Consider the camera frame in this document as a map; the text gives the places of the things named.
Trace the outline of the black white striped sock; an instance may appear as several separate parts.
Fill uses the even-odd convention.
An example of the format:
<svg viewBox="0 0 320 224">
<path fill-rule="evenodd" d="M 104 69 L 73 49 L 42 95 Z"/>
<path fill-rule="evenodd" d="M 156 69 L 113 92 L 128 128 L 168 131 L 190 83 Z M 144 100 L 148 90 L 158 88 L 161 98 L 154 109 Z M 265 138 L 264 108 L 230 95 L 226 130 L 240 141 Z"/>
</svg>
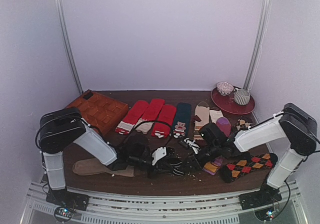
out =
<svg viewBox="0 0 320 224">
<path fill-rule="evenodd" d="M 163 162 L 164 172 L 166 174 L 184 176 L 185 172 L 181 170 L 182 161 L 177 157 L 170 157 Z"/>
</svg>

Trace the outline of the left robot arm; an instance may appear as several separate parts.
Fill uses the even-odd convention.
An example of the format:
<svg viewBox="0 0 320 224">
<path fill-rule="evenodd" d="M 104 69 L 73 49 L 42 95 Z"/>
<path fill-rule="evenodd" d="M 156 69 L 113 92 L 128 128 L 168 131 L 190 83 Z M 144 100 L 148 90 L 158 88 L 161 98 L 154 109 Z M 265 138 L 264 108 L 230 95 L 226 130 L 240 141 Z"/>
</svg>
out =
<svg viewBox="0 0 320 224">
<path fill-rule="evenodd" d="M 45 114 L 39 122 L 35 144 L 43 157 L 52 197 L 61 206 L 72 201 L 71 193 L 66 191 L 63 164 L 63 151 L 70 144 L 80 146 L 108 170 L 120 173 L 136 166 L 157 170 L 167 155 L 166 147 L 151 152 L 142 135 L 128 136 L 122 144 L 113 146 L 105 141 L 98 127 L 85 121 L 76 107 Z"/>
</svg>

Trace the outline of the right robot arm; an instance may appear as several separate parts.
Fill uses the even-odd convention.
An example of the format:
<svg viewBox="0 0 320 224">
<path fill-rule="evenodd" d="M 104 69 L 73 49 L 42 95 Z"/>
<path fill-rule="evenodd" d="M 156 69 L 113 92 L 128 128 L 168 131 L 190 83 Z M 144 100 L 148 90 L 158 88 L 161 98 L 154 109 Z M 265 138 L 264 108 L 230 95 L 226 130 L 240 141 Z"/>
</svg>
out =
<svg viewBox="0 0 320 224">
<path fill-rule="evenodd" d="M 241 160 L 228 163 L 219 169 L 226 183 L 259 169 L 270 169 L 266 184 L 256 194 L 260 204 L 268 204 L 287 178 L 296 171 L 308 156 L 315 153 L 319 144 L 317 122 L 293 103 L 285 104 L 282 111 L 254 126 L 242 127 L 226 136 L 215 123 L 208 123 L 199 130 L 207 143 L 197 153 L 188 156 L 178 168 L 181 173 L 204 168 L 209 161 L 223 156 L 242 156 Z M 251 156 L 249 150 L 277 139 L 286 138 L 289 147 L 281 158 L 274 153 Z"/>
</svg>

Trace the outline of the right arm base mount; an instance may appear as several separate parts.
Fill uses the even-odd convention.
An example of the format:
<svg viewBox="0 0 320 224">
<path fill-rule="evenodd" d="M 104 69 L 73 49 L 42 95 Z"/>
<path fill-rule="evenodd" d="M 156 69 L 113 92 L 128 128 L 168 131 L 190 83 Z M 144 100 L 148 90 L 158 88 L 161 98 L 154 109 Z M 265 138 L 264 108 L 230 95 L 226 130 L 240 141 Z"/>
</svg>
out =
<svg viewBox="0 0 320 224">
<path fill-rule="evenodd" d="M 279 189 L 261 187 L 260 190 L 241 194 L 239 196 L 242 210 L 253 209 L 257 219 L 271 221 L 276 216 L 277 208 L 282 200 Z"/>
</svg>

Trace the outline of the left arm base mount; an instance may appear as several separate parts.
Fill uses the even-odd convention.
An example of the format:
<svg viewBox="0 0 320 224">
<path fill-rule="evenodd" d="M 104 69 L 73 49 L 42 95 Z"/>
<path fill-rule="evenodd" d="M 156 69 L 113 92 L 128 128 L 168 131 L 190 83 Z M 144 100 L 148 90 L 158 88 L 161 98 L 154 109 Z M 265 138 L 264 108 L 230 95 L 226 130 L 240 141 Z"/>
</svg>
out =
<svg viewBox="0 0 320 224">
<path fill-rule="evenodd" d="M 65 223 L 73 218 L 77 210 L 86 211 L 89 198 L 86 194 L 70 192 L 66 188 L 52 190 L 49 187 L 45 200 L 57 205 L 53 212 L 54 218 Z"/>
</svg>

